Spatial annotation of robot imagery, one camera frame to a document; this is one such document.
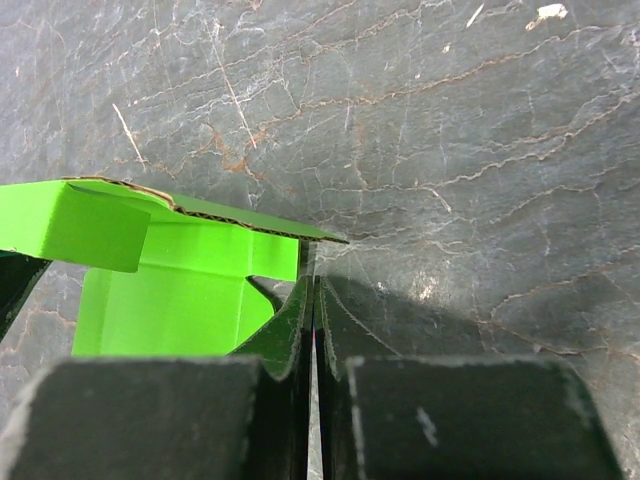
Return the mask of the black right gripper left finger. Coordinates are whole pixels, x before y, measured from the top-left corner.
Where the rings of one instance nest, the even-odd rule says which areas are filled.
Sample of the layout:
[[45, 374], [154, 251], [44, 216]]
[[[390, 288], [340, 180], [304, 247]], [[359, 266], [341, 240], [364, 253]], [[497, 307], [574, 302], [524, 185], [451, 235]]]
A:
[[303, 479], [312, 280], [225, 356], [56, 362], [1, 435], [5, 479]]

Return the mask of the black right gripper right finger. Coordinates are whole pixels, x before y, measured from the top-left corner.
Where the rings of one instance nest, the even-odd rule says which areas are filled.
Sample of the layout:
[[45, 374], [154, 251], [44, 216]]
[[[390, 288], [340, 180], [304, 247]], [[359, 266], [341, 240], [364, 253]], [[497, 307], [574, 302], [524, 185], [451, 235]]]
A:
[[403, 355], [314, 288], [328, 479], [620, 479], [594, 400], [559, 362]]

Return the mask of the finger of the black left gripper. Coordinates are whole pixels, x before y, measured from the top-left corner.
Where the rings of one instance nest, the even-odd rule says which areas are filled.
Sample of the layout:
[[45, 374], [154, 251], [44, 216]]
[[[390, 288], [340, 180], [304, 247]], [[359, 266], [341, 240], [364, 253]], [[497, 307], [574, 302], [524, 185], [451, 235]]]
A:
[[51, 260], [2, 251], [0, 258], [0, 339], [3, 340]]

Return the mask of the green paper box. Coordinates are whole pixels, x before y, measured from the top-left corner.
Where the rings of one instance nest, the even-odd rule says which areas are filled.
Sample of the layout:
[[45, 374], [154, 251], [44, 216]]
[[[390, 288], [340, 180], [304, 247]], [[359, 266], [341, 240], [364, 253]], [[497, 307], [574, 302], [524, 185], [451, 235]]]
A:
[[295, 281], [316, 227], [106, 177], [1, 189], [1, 252], [84, 265], [78, 356], [220, 355], [274, 315], [253, 277]]

